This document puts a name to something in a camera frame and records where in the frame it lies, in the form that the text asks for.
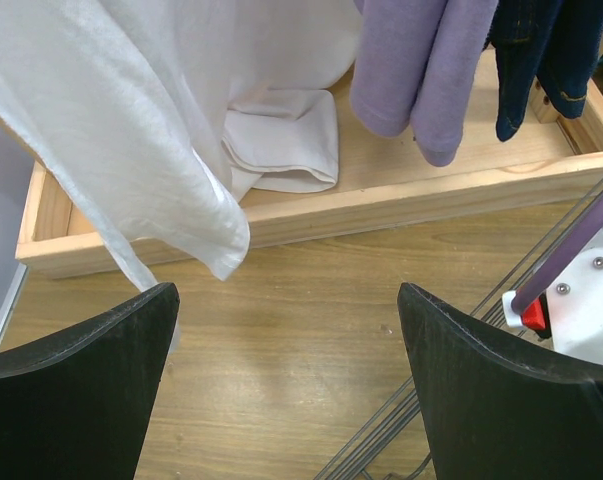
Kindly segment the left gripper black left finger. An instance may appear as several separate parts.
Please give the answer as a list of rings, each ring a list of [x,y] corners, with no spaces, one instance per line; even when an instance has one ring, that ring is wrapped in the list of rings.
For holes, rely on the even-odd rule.
[[[0,479],[132,479],[173,338],[161,283],[0,352]]]

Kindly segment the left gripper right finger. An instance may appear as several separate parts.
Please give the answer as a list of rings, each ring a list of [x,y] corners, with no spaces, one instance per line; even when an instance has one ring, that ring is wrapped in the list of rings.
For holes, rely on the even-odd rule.
[[[397,298],[440,479],[603,479],[603,366],[473,318],[413,283]]]

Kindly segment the wooden clothes rack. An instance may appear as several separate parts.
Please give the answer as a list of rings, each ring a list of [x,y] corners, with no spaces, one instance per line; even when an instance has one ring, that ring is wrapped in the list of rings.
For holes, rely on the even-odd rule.
[[[525,121],[509,141],[497,140],[493,116],[498,82],[494,50],[478,63],[455,161],[426,164],[404,134],[382,139],[353,116],[350,77],[333,88],[340,135],[340,177],[325,192],[253,190],[241,205],[251,247],[373,231],[464,215],[576,199],[603,177],[603,94],[589,81],[582,115],[561,117],[539,82]],[[118,270],[89,221],[54,177],[35,163],[16,259],[50,278]]]

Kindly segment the white tank top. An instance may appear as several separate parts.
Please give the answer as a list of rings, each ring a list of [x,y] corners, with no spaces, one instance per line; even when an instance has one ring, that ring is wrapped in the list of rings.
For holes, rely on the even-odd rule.
[[[329,89],[359,28],[350,1],[0,1],[0,118],[137,288],[138,238],[225,279],[249,190],[336,184]]]

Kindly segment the lavender garment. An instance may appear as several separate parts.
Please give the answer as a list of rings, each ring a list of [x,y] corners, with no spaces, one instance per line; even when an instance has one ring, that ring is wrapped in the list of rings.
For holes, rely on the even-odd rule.
[[[359,1],[353,112],[372,133],[406,129],[425,160],[445,167],[463,137],[494,1]]]

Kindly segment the navy blue garment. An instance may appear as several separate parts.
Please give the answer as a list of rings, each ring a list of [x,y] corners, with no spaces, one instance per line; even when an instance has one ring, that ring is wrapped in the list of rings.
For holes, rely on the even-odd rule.
[[[500,141],[510,140],[522,125],[534,83],[561,116],[582,115],[602,34],[603,0],[498,3],[487,41],[495,49]]]

